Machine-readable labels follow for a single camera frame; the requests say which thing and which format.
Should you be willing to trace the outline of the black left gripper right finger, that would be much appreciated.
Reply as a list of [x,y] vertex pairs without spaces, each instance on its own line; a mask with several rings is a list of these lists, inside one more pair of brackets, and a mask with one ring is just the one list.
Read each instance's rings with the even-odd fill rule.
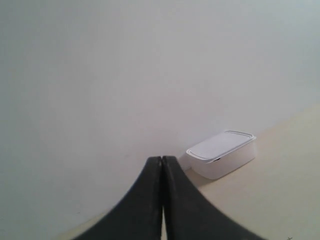
[[261,240],[212,205],[174,156],[162,157],[163,207],[168,240]]

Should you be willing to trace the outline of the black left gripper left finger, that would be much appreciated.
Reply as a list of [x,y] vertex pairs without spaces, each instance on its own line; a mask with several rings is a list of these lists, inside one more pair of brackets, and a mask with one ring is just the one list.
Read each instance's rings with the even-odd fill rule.
[[149,157],[125,196],[76,240],[160,240],[162,158]]

